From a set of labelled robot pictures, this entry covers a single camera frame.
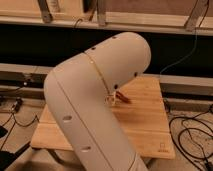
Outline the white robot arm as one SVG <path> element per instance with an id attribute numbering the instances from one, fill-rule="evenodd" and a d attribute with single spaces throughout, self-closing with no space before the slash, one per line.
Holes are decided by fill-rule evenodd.
<path id="1" fill-rule="evenodd" d="M 107 98 L 142 74 L 150 61 L 147 41 L 123 32 L 60 63 L 47 75 L 46 104 L 87 171 L 148 171 Z"/>

